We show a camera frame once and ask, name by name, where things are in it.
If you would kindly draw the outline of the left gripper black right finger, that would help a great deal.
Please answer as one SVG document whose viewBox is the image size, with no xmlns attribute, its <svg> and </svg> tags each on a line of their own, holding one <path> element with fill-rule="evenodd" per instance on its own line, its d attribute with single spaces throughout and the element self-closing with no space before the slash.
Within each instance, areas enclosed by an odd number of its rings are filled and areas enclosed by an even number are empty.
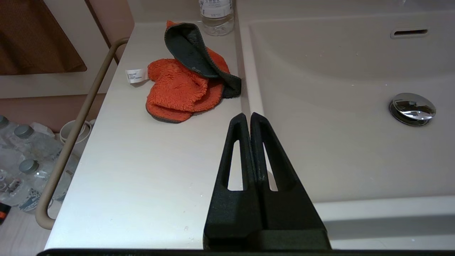
<svg viewBox="0 0 455 256">
<path fill-rule="evenodd" d="M 326 228 L 271 123 L 254 112 L 250 134 L 256 187 L 266 229 L 325 232 Z"/>
</svg>

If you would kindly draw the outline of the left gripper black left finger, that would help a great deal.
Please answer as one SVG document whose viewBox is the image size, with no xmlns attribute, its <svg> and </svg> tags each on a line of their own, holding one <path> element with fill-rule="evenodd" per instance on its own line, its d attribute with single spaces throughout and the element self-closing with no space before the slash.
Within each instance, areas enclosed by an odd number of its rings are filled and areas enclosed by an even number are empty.
<svg viewBox="0 0 455 256">
<path fill-rule="evenodd" d="M 243 190 L 230 191 L 234 143 L 239 142 Z M 249 236 L 262 229 L 248 123 L 240 113 L 229 123 L 203 229 L 204 249 L 249 249 Z"/>
</svg>

